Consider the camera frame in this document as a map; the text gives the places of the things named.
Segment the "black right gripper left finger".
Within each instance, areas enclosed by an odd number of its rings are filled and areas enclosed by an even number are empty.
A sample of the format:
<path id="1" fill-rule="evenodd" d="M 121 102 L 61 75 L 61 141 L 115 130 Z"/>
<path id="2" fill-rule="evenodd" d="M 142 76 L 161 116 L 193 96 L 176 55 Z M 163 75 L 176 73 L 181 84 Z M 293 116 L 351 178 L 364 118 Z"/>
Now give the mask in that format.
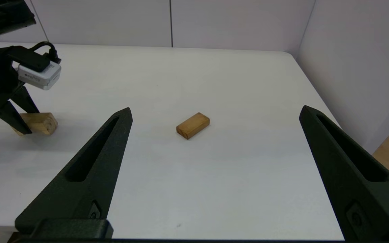
<path id="1" fill-rule="evenodd" d="M 131 109 L 114 113 L 15 219 L 31 234 L 45 219 L 105 219 L 133 123 Z"/>

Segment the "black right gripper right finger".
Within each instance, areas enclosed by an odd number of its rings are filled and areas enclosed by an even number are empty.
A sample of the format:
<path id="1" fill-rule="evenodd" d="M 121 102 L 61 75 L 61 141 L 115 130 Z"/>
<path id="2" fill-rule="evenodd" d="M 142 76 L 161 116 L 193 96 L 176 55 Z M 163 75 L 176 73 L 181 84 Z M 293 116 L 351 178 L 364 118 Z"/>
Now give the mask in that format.
<path id="1" fill-rule="evenodd" d="M 319 110 L 299 121 L 344 239 L 389 242 L 389 170 Z"/>

